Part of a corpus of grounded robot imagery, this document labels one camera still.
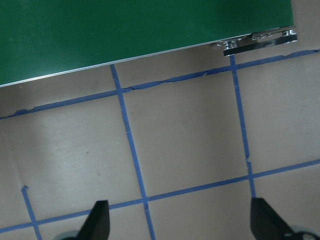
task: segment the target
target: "gray floor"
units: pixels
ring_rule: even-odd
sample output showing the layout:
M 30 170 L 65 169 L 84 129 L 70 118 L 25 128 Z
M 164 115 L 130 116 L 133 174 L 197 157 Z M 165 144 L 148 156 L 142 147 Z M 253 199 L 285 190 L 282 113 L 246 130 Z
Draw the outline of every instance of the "gray floor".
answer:
M 320 234 L 320 2 L 292 5 L 299 42 L 236 75 L 204 45 L 116 64 L 122 89 L 110 66 L 0 88 L 0 239 L 53 240 L 108 199 L 111 240 L 253 240 L 253 190 Z

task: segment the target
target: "green board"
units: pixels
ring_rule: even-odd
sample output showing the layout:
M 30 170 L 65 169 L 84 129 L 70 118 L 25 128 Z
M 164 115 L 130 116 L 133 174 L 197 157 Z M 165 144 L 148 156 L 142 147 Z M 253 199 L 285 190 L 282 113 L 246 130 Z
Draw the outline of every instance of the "green board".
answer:
M 1 0 L 0 85 L 293 25 L 290 0 Z

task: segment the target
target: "blue tape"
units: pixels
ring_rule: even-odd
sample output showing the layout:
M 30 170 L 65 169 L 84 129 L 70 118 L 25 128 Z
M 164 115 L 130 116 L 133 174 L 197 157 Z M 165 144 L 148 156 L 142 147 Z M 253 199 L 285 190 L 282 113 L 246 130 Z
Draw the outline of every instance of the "blue tape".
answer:
M 286 59 L 302 57 L 302 56 L 316 54 L 316 53 L 319 53 L 319 49 L 297 51 L 297 52 L 293 52 L 293 53 L 286 55 L 286 56 L 278 55 L 278 56 L 267 57 L 264 59 L 240 63 L 237 65 L 237 69 L 249 68 L 249 67 L 253 67 L 253 66 L 257 66 L 257 65 L 261 65 L 261 64 L 268 64 L 268 63 L 273 63 L 273 62 L 282 61 L 282 60 L 286 60 Z
M 307 162 L 303 162 L 303 163 L 299 163 L 299 164 L 295 164 L 295 165 L 291 165 L 291 166 L 285 166 L 285 167 L 281 167 L 281 168 L 277 168 L 277 169 L 273 169 L 273 170 L 269 170 L 269 171 L 254 173 L 253 177 L 256 179 L 256 178 L 261 178 L 261 177 L 265 177 L 268 175 L 279 174 L 279 173 L 283 173 L 283 172 L 287 172 L 287 171 L 306 168 L 306 167 L 310 167 L 310 166 L 314 166 L 314 165 L 318 165 L 318 164 L 320 164 L 320 159 L 313 160 L 313 161 L 307 161 Z
M 213 182 L 213 183 L 209 183 L 209 184 L 205 184 L 205 185 L 201 185 L 201 186 L 195 186 L 195 187 L 190 187 L 190 188 L 186 188 L 186 189 L 182 189 L 182 190 L 178 190 L 178 191 L 163 193 L 163 194 L 159 194 L 159 195 L 155 195 L 155 196 L 150 196 L 147 199 L 148 199 L 148 201 L 155 201 L 155 200 L 170 198 L 170 197 L 174 197 L 174 196 L 178 196 L 178 195 L 182 195 L 182 194 L 193 193 L 193 192 L 197 192 L 197 191 L 201 191 L 201 190 L 205 190 L 205 189 L 216 188 L 216 187 L 220 187 L 223 185 L 234 184 L 234 183 L 242 182 L 245 180 L 248 180 L 248 176 L 241 176 L 241 177 L 236 177 L 236 178 L 232 178 L 232 179 L 228 179 L 228 180 Z
M 29 228 L 29 227 L 33 227 L 33 224 L 31 222 L 23 223 L 23 224 L 19 224 L 19 225 L 14 225 L 14 226 L 8 226 L 5 228 L 1 228 L 0 234 L 6 233 L 6 232 L 11 232 L 11 231 L 18 230 L 18 229 L 25 229 L 25 228 Z
M 16 111 L 12 115 L 0 117 L 0 120 L 12 118 L 12 117 L 17 117 L 17 116 L 21 116 L 21 115 L 25 115 L 25 114 L 36 113 L 36 112 L 40 112 L 40 111 L 44 111 L 44 110 L 60 108 L 60 107 L 64 107 L 64 106 L 68 106 L 68 105 L 72 105 L 72 104 L 79 104 L 79 103 L 83 103 L 83 102 L 87 102 L 87 101 L 91 101 L 91 100 L 102 99 L 102 98 L 115 96 L 115 95 L 117 95 L 117 91 L 113 90 L 113 91 L 106 91 L 106 92 L 102 92 L 102 93 L 92 94 L 92 95 L 88 95 L 88 96 L 81 96 L 81 97 L 77 97 L 77 98 L 73 98 L 73 99 L 68 99 L 65 101 L 58 101 L 58 102 L 49 103 L 49 104 L 45 104 L 45 105 L 35 106 L 32 109 L 28 109 L 28 110 L 22 109 L 22 110 Z
M 247 138 L 245 116 L 244 116 L 244 111 L 242 107 L 239 80 L 238 80 L 238 74 L 237 74 L 237 65 L 236 65 L 236 60 L 234 55 L 230 56 L 230 64 L 232 66 L 233 85 L 234 85 L 236 104 L 237 104 L 238 115 L 240 120 L 242 141 L 243 141 L 244 154 L 245 154 L 245 162 L 248 169 L 248 179 L 250 183 L 251 196 L 255 198 L 256 197 L 255 182 L 254 182 L 253 171 L 252 171 L 252 166 L 250 162 L 250 151 L 249 151 L 249 144 L 248 144 L 248 138 Z
M 214 69 L 210 69 L 210 70 L 199 71 L 199 72 L 190 73 L 190 74 L 186 74 L 186 75 L 182 75 L 182 76 L 176 76 L 176 77 L 172 77 L 172 78 L 162 80 L 162 81 L 153 81 L 153 82 L 147 82 L 147 83 L 138 84 L 138 85 L 134 85 L 134 86 L 129 86 L 129 87 L 123 88 L 122 92 L 127 93 L 127 92 L 131 92 L 133 90 L 147 89 L 147 88 L 158 86 L 163 83 L 176 83 L 176 82 L 195 79 L 195 78 L 199 78 L 199 77 L 203 77 L 203 76 L 228 72 L 231 70 L 232 70 L 231 66 L 218 67 L 218 68 L 214 68 Z
M 124 122 L 124 126 L 125 126 L 126 135 L 127 135 L 128 141 L 129 141 L 129 146 L 131 149 L 131 155 L 132 155 L 132 159 L 133 159 L 133 163 L 134 163 L 135 172 L 136 172 L 139 187 L 140 187 L 140 192 L 141 192 L 141 196 L 142 196 L 142 200 L 143 200 L 144 212 L 145 212 L 145 217 L 146 217 L 146 221 L 147 221 L 148 228 L 149 228 L 150 237 L 152 240 L 155 240 L 156 236 L 155 236 L 154 227 L 153 227 L 152 220 L 151 220 L 151 215 L 149 212 L 146 190 L 145 190 L 144 182 L 142 179 L 142 174 L 141 174 L 141 169 L 140 169 L 140 165 L 139 165 L 139 161 L 138 161 L 136 147 L 134 144 L 134 138 L 132 136 L 131 129 L 130 129 L 125 100 L 124 100 L 124 96 L 123 96 L 123 90 L 121 88 L 115 66 L 112 64 L 112 65 L 110 65 L 110 68 L 111 68 L 114 84 L 116 86 L 118 98 L 119 98 L 122 118 L 123 118 L 123 122 Z
M 32 210 L 32 207 L 31 207 L 31 204 L 30 204 L 30 201 L 29 201 L 29 197 L 28 197 L 28 194 L 27 194 L 27 189 L 28 189 L 28 187 L 24 186 L 22 188 L 22 190 L 21 190 L 22 195 L 23 195 L 23 199 L 24 199 L 26 208 L 28 210 L 28 213 L 29 213 L 29 216 L 30 216 L 30 219 L 31 219 L 31 224 L 32 224 L 32 226 L 34 228 L 36 239 L 37 240 L 42 240 L 42 237 L 41 237 L 41 234 L 40 234 L 40 231 L 39 231 L 39 227 L 38 227 L 38 223 L 37 223 L 34 211 Z

